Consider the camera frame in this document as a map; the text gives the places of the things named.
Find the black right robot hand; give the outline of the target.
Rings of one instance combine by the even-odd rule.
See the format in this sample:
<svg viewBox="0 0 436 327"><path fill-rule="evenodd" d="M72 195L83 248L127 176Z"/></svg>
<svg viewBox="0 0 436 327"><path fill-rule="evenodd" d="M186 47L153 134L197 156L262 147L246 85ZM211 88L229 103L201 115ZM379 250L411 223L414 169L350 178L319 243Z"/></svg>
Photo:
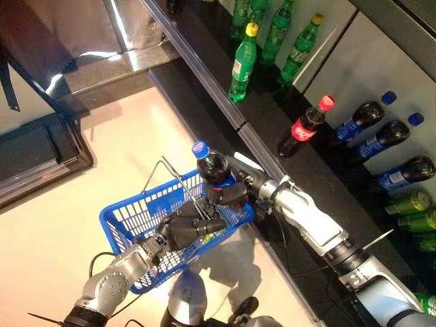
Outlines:
<svg viewBox="0 0 436 327"><path fill-rule="evenodd" d="M229 178L217 186L205 187L207 200L214 205L240 210L250 198L257 199L261 186L270 178L261 169L254 168L235 157L225 156Z"/></svg>

